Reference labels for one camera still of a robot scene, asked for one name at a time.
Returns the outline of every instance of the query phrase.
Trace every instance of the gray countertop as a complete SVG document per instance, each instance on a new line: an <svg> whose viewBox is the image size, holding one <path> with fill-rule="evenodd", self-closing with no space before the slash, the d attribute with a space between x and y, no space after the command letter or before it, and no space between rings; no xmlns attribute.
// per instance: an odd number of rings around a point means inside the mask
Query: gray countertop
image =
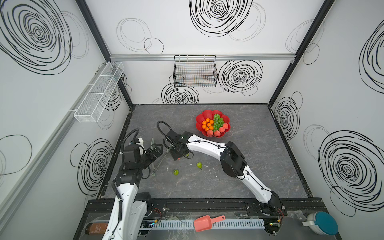
<svg viewBox="0 0 384 240"><path fill-rule="evenodd" d="M143 138L145 149L150 147L152 138L162 143L163 136L156 127L160 120L177 133L188 131L204 137L196 129L195 119L207 109L222 111L230 118L231 125L225 136L209 140L234 142L254 174L280 197L307 197L266 105L137 105L127 133L139 128L138 137ZM198 162L202 163L202 170L196 167ZM120 165L119 156L109 182L117 175ZM174 169L179 170L177 176L172 174ZM147 169L143 170L143 176L148 176ZM223 172L220 161L199 152L191 159L183 157L177 161L168 154L154 177L140 181L139 192L149 192L152 198L254 198L244 184ZM109 186L104 198L114 197Z"/></svg>

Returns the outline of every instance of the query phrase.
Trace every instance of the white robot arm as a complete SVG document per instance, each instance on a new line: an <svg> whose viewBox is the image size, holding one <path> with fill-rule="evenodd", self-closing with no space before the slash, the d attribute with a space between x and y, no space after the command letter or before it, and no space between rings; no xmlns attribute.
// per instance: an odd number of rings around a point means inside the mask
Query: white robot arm
<svg viewBox="0 0 384 240"><path fill-rule="evenodd" d="M212 156L220 161L220 156L226 148L225 143L212 142L196 135L192 135L188 139L187 147L192 152L202 152ZM244 167L243 177L238 177L251 192L256 199L262 203L268 203L271 199L271 189L265 186L252 172L248 165Z"/></svg>
<svg viewBox="0 0 384 240"><path fill-rule="evenodd" d="M163 133L159 123L165 124L170 131L167 134ZM189 132L180 135L163 121L157 123L157 128L164 135L163 144L170 149L174 160L189 152L202 152L212 156L221 162L223 171L227 175L240 179L251 190L256 199L263 205L261 209L265 215L276 212L277 208L281 206L278 195L253 174L244 160L243 154L234 143L217 143ZM142 139L136 138L138 131L138 129L131 131L122 142L120 152L122 165L112 183L116 198L103 240L135 240L141 222L147 211L150 210L148 209L148 198L137 198L137 189L142 179L142 171L161 156L163 145L154 144L144 150ZM131 144L124 147L126 139L134 132L136 134Z"/></svg>

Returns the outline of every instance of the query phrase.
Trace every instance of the black cable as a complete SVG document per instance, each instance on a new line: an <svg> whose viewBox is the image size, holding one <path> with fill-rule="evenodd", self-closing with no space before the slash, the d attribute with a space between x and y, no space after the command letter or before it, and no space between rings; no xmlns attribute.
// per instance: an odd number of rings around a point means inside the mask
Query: black cable
<svg viewBox="0 0 384 240"><path fill-rule="evenodd" d="M193 158L193 156L194 156L194 153L193 153L192 151L189 151L187 154L184 155L184 157L185 157L186 159L191 159L191 158Z"/></svg>
<svg viewBox="0 0 384 240"><path fill-rule="evenodd" d="M149 171L148 171L148 177L149 177L149 176L151 175L151 168L150 168L149 166L148 166L147 168L148 168L148 170L149 170Z"/></svg>
<svg viewBox="0 0 384 240"><path fill-rule="evenodd" d="M124 139L122 140L122 143L121 143L121 148L120 148L120 152L123 152L124 151L124 145L125 145L125 141L127 140L127 138L129 138L130 135L132 135L132 133L136 132L135 136L133 136L133 139L135 140L137 135L139 134L139 129L136 128L134 130L132 130L131 132L128 133L127 136L124 137Z"/></svg>
<svg viewBox="0 0 384 240"><path fill-rule="evenodd" d="M139 145L139 147L141 147L143 149L143 154L144 154L145 153L145 149L141 145Z"/></svg>
<svg viewBox="0 0 384 240"><path fill-rule="evenodd" d="M259 185L259 186L261 186L261 184L258 182L258 181L256 181L256 179L254 179L253 177L252 177L252 175L247 171L247 170L244 170L245 172L247 172L247 175L249 175L249 176L251 176L251 178ZM262 190L266 190L266 191L268 191L268 192L271 192L271 193L273 193L271 190L268 190L268 189L265 189L263 186L261 186L262 187Z"/></svg>
<svg viewBox="0 0 384 240"><path fill-rule="evenodd" d="M116 224L115 229L112 231L112 235L115 233L115 230L116 230L116 228L119 225L119 222L122 220L122 199L121 199L121 195L120 195L120 193L119 193L115 183L116 183L116 179L114 179L112 181L112 189L113 189L113 191L115 192L116 196L119 199L119 215L118 215L118 223Z"/></svg>
<svg viewBox="0 0 384 240"><path fill-rule="evenodd" d="M220 145L216 145L214 143L211 143L211 142L208 142L208 141L203 141L203 140L197 140L197 141L193 141L193 142L207 142L207 143L210 143L212 145L215 145L216 147L225 148L225 147L221 147Z"/></svg>
<svg viewBox="0 0 384 240"><path fill-rule="evenodd" d="M158 121L158 122L156 123L157 129L158 129L159 132L164 136L164 138L163 138L164 147L166 147L166 148L168 148L168 149L174 149L174 148L175 148L175 144L173 143L173 141L172 141L171 139L169 139L169 137L168 137L163 131L161 131L160 126L159 126L159 123L163 123L163 124L166 125L166 126L169 128L169 130L171 130L171 131L173 131L172 128L171 128L166 122L164 122L164 121ZM172 144L173 147L168 147L168 146L166 145L166 143L165 143L165 140L167 140L170 144Z"/></svg>

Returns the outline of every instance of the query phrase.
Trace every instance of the bottle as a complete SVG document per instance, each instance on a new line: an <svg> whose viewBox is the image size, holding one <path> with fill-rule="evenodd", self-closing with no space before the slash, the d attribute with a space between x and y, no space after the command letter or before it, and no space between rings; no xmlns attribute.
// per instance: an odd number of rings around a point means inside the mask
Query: bottle
<svg viewBox="0 0 384 240"><path fill-rule="evenodd" d="M89 223L85 228L85 234L91 235L91 234L104 234L107 230L108 223L104 222L94 222Z"/></svg>

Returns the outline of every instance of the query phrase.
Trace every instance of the pink scoop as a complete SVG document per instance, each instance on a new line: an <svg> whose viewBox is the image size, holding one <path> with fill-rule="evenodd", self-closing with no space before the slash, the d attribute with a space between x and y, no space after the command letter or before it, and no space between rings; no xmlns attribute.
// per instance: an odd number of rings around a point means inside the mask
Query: pink scoop
<svg viewBox="0 0 384 240"><path fill-rule="evenodd" d="M224 220L225 220L224 215L219 216L219 217L215 217L215 218L210 218L209 215L206 215L204 217L199 217L194 222L195 230L197 232L200 232L200 231L211 229L213 223L224 221Z"/></svg>

